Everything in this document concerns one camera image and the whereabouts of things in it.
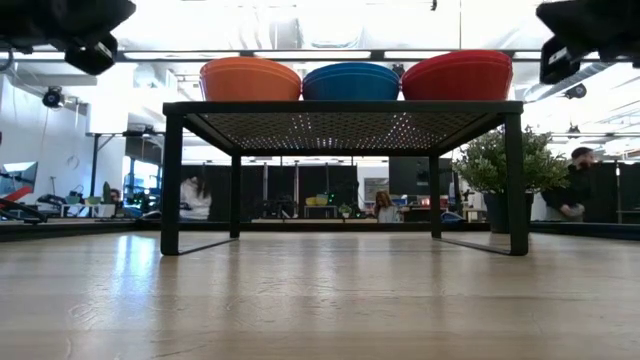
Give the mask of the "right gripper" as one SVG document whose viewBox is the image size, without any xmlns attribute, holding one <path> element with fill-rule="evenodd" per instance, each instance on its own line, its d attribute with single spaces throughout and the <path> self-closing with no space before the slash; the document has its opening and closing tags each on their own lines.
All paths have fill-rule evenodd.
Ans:
<svg viewBox="0 0 640 360">
<path fill-rule="evenodd" d="M 540 82 L 557 84 L 575 74 L 581 66 L 583 50 L 598 48 L 597 0 L 544 2 L 536 16 L 554 34 L 541 48 Z"/>
</svg>

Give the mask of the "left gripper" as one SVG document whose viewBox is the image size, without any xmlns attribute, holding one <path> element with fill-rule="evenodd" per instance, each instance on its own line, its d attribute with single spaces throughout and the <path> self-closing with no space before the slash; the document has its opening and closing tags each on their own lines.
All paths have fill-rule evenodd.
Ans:
<svg viewBox="0 0 640 360">
<path fill-rule="evenodd" d="M 118 54 L 111 32 L 135 11 L 136 4 L 130 0 L 60 1 L 63 34 L 80 46 L 65 51 L 65 62 L 92 76 L 109 70 Z"/>
</svg>

